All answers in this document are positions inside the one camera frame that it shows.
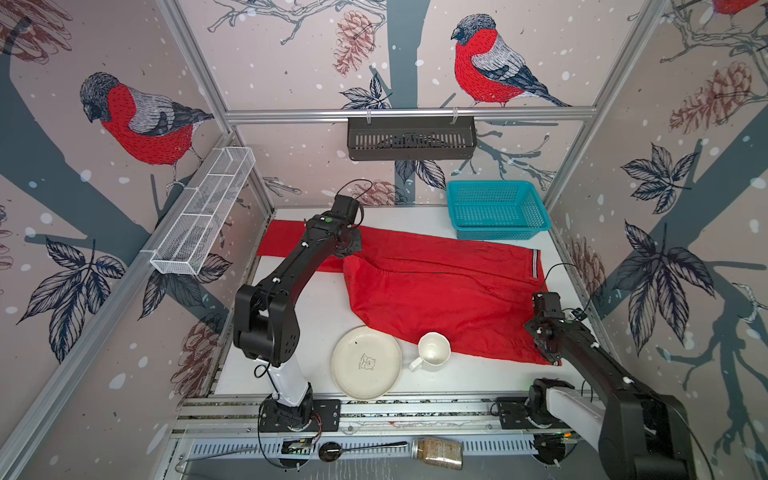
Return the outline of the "red trousers with striped trim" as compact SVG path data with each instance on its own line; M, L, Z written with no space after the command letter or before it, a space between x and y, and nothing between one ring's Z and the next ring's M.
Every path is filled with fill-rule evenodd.
M284 259L305 222L272 222L259 254ZM533 316L533 294L546 290L539 251L359 230L361 252L330 257L318 270L343 275L349 307L367 327L410 343L437 332L460 354L547 364L524 328Z

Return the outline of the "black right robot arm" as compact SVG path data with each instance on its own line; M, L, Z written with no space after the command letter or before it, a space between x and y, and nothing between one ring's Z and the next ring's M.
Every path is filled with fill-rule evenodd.
M529 389L527 410L536 426L557 420L597 452L611 479L693 479L692 434L685 410L637 380L603 349L579 321L566 320L555 292L532 296L533 316L525 329L549 363L572 365L597 399L571 384L539 379Z

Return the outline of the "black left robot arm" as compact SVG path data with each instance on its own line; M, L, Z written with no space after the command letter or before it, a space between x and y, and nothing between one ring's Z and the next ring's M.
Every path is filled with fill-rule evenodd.
M266 367L277 402L298 410L311 407L311 388L294 353L300 340L296 303L314 273L330 257L344 259L362 250L358 200L336 195L332 207L304 223L294 248L257 285L236 294L233 343L246 358Z

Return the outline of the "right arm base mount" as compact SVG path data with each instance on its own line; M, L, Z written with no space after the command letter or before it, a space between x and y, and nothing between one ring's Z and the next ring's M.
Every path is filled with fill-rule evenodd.
M549 413L546 407L547 390L575 387L560 379L538 378L523 396L498 397L490 406L489 413L499 418L503 430L567 429L568 425Z

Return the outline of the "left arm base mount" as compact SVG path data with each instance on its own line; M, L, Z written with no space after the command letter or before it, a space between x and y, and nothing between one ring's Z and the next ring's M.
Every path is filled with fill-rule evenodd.
M339 400L315 400L309 387L297 406L288 406L275 398L265 399L258 414L258 429L266 433L337 432L340 417Z

